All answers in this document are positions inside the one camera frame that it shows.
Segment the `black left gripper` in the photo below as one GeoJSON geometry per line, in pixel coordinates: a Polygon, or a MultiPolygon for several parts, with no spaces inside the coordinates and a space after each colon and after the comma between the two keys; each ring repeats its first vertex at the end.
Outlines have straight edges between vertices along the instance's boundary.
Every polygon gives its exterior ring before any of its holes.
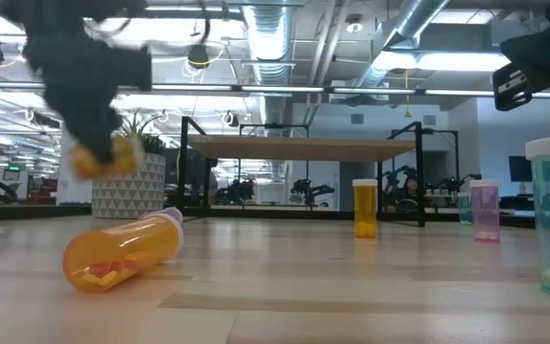
{"type": "Polygon", "coordinates": [[[28,18],[23,27],[23,55],[45,84],[45,102],[67,124],[86,123],[81,143],[99,162],[112,162],[112,134],[121,116],[111,102],[122,84],[127,50],[90,37],[80,18],[28,18]]]}

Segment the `orange pill bottle white cap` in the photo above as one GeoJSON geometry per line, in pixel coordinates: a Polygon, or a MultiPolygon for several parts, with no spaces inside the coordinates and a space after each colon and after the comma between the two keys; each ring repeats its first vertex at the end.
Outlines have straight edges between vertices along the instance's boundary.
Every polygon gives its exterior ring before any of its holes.
{"type": "Polygon", "coordinates": [[[374,239],[377,233],[378,180],[353,180],[352,187],[355,237],[374,239]]]}
{"type": "Polygon", "coordinates": [[[77,144],[71,149],[69,160],[75,175],[81,180],[133,175],[143,164],[144,150],[137,136],[113,137],[111,153],[111,162],[100,162],[88,148],[77,144]]]}

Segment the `large orange pill bottle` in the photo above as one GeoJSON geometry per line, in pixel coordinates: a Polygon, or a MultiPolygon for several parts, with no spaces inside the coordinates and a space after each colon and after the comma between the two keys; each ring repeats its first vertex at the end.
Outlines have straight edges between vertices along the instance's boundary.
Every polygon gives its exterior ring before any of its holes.
{"type": "Polygon", "coordinates": [[[157,214],[76,236],[64,251],[62,268],[77,290],[105,292],[174,259],[182,246],[182,225],[157,214]]]}

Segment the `wooden shelf black metal legs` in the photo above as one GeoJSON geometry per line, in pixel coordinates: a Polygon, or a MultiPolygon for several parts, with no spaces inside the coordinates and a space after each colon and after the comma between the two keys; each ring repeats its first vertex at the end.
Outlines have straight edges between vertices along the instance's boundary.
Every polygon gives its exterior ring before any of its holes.
{"type": "Polygon", "coordinates": [[[178,193],[176,207],[184,215],[200,217],[245,217],[245,218],[282,218],[315,219],[315,212],[293,210],[243,210],[212,209],[208,203],[209,190],[203,190],[200,208],[186,208],[185,185],[188,149],[193,148],[206,158],[203,172],[208,173],[211,161],[219,158],[274,161],[338,161],[338,162],[375,162],[379,168],[384,161],[409,152],[416,152],[418,209],[409,215],[386,214],[384,206],[378,208],[377,218],[385,222],[416,221],[419,227],[426,225],[427,215],[424,202],[423,173],[423,127],[415,121],[390,134],[383,140],[348,140],[305,138],[270,138],[237,136],[210,136],[190,117],[181,119],[180,129],[180,165],[178,168],[178,193]]]}

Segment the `potted plant triangle-pattern pot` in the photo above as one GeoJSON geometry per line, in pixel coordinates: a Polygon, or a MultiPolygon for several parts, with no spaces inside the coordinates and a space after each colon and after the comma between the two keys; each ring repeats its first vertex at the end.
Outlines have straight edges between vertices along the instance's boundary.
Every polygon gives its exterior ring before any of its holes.
{"type": "Polygon", "coordinates": [[[159,115],[136,109],[125,115],[117,139],[138,139],[142,162],[133,174],[110,175],[93,182],[92,215],[100,219],[136,219],[164,205],[165,144],[146,132],[159,115]]]}

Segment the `black equipment cabinet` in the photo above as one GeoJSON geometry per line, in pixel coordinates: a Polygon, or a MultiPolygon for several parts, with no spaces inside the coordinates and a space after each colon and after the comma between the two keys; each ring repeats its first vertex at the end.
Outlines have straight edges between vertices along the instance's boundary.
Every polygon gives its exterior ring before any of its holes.
{"type": "Polygon", "coordinates": [[[505,209],[513,209],[519,211],[533,211],[534,199],[532,186],[532,168],[524,156],[510,156],[509,173],[511,182],[518,190],[509,196],[500,198],[500,206],[505,209]]]}

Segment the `long linear light bar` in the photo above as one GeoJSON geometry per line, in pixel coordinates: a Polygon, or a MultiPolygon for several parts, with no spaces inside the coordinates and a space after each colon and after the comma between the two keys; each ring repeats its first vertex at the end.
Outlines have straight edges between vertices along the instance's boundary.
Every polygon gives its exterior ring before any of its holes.
{"type": "MultiPolygon", "coordinates": [[[[40,82],[0,81],[0,89],[31,90],[44,89],[40,82]]],[[[149,91],[127,86],[118,88],[122,93],[258,93],[258,94],[335,94],[371,96],[416,96],[416,97],[494,97],[491,91],[443,90],[443,89],[403,89],[403,88],[349,88],[319,86],[278,86],[278,85],[225,85],[225,84],[185,84],[158,83],[149,91]]],[[[550,92],[536,93],[533,98],[550,99],[550,92]]]]}

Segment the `person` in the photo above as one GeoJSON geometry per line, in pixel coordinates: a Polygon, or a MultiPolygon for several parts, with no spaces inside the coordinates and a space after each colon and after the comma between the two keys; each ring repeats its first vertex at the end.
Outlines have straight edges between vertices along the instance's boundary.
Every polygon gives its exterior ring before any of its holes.
{"type": "Polygon", "coordinates": [[[418,182],[416,178],[408,177],[402,188],[402,198],[416,201],[418,199],[418,182]]]}

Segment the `black rig frame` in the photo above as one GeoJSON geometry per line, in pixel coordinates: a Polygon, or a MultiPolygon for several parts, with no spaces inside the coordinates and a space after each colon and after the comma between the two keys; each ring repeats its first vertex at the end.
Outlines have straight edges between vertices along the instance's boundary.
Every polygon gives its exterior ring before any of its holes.
{"type": "MultiPolygon", "coordinates": [[[[45,219],[55,217],[88,216],[92,215],[92,207],[87,204],[66,204],[66,205],[34,205],[34,204],[13,204],[0,205],[0,221],[45,219]]],[[[254,219],[286,219],[286,220],[353,220],[354,213],[343,211],[330,211],[323,208],[312,208],[311,210],[292,209],[283,210],[282,207],[268,206],[265,209],[259,208],[184,208],[183,219],[190,221],[191,217],[196,218],[254,218],[254,219]]],[[[458,222],[459,216],[456,213],[425,213],[423,214],[424,224],[428,222],[458,222]]],[[[416,223],[420,222],[418,213],[378,213],[376,219],[382,222],[416,223]]],[[[539,216],[543,225],[550,225],[550,217],[539,216]]],[[[518,215],[500,215],[501,226],[535,228],[538,223],[534,217],[518,215]]]]}

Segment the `silver slanted air duct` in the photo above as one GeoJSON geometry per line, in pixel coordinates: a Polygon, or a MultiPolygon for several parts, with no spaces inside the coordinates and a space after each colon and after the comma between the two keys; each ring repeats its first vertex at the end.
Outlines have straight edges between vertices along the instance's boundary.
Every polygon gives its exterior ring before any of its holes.
{"type": "Polygon", "coordinates": [[[416,49],[420,35],[433,22],[450,0],[404,0],[400,12],[378,25],[371,41],[372,60],[355,80],[357,88],[376,88],[387,73],[395,69],[388,64],[388,49],[403,44],[405,49],[416,49]]]}

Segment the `silver spiral air duct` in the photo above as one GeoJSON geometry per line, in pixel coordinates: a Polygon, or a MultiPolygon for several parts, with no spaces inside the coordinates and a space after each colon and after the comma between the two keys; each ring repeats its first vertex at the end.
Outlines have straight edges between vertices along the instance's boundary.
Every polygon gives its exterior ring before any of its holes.
{"type": "MultiPolygon", "coordinates": [[[[261,63],[253,64],[258,85],[283,86],[290,83],[292,67],[287,65],[291,56],[290,37],[292,11],[285,7],[243,7],[247,24],[247,43],[250,56],[261,63]]],[[[287,124],[283,96],[260,96],[260,115],[263,124],[287,124]]],[[[290,129],[264,129],[266,137],[289,137],[290,129]]]]}

